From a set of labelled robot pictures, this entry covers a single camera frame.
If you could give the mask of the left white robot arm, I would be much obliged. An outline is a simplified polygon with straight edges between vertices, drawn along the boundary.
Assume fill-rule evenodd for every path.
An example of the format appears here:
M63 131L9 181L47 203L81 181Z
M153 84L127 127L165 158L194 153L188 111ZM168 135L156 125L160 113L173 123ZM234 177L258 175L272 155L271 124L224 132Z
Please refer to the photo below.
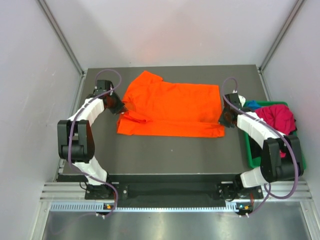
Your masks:
M109 174L95 157L92 125L100 114L109 110L113 115L124 114L127 109L109 80L98 80L93 93L67 120L57 124L58 154L74 170L87 178L87 191L109 198L114 191Z

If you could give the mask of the orange t shirt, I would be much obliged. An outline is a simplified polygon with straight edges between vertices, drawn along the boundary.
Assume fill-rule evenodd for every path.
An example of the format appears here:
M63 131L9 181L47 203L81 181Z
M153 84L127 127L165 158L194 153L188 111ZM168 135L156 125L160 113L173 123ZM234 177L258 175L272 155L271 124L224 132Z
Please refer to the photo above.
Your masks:
M117 133L127 136L222 138L220 89L215 84L171 83L143 71L122 101Z

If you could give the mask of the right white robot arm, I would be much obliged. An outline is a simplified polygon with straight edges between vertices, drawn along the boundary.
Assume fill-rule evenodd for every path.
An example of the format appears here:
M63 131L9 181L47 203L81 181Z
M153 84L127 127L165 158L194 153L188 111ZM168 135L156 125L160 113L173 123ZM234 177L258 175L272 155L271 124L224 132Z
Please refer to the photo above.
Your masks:
M260 165L237 174L233 180L233 192L245 198L253 187L264 186L273 198L284 200L297 189L299 177L304 173L300 140L295 135L285 135L267 124L262 118L243 108L237 92L223 96L224 108L219 123L227 128L242 130L261 148ZM293 180L289 193L277 196L271 193L271 183Z

